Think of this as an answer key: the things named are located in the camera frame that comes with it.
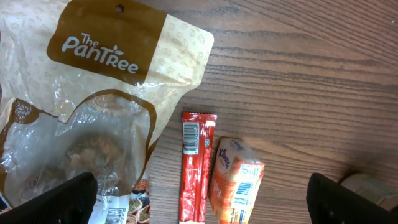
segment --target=resealable food pouch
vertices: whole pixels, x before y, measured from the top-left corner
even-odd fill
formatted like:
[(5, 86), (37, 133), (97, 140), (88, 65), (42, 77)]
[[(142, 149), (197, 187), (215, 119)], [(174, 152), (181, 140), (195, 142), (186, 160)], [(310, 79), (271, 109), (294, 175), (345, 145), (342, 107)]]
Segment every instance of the resealable food pouch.
[(148, 222), (143, 193), (130, 193), (178, 100), (200, 84), (213, 36), (128, 0), (3, 0), (0, 10), (3, 196), (15, 207), (90, 171), (90, 222), (133, 212)]

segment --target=beige round container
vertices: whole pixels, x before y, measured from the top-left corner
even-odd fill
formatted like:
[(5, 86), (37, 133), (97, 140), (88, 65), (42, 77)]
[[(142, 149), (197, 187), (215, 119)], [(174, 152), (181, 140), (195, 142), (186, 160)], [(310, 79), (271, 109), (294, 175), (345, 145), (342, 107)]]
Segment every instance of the beige round container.
[(347, 177), (342, 186), (392, 212), (398, 208), (398, 191), (383, 185), (370, 175), (359, 173)]

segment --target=wood grain surface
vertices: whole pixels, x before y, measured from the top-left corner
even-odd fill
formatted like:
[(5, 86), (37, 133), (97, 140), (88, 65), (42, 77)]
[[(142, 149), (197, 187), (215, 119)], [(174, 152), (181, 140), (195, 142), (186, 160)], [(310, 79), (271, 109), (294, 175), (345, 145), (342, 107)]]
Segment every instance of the wood grain surface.
[[(218, 115), (266, 165), (249, 223), (310, 223), (309, 177), (352, 170), (398, 189), (398, 2), (142, 0), (213, 33), (202, 84), (152, 156), (151, 223), (177, 223), (182, 111)], [(217, 223), (208, 205), (206, 223)]]

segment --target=brown label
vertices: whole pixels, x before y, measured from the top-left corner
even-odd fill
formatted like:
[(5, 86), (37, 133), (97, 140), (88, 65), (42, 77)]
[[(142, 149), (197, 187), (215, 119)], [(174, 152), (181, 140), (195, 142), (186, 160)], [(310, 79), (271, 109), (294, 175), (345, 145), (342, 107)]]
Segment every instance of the brown label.
[(165, 18), (166, 13), (131, 0), (72, 0), (60, 16), (47, 55), (141, 85)]

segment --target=red sachet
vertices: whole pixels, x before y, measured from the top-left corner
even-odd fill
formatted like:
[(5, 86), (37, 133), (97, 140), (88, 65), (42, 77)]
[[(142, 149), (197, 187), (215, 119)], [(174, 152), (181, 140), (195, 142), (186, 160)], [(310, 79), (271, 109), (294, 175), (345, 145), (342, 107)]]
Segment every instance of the red sachet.
[(217, 115), (182, 114), (183, 157), (180, 223), (204, 223), (213, 133)]

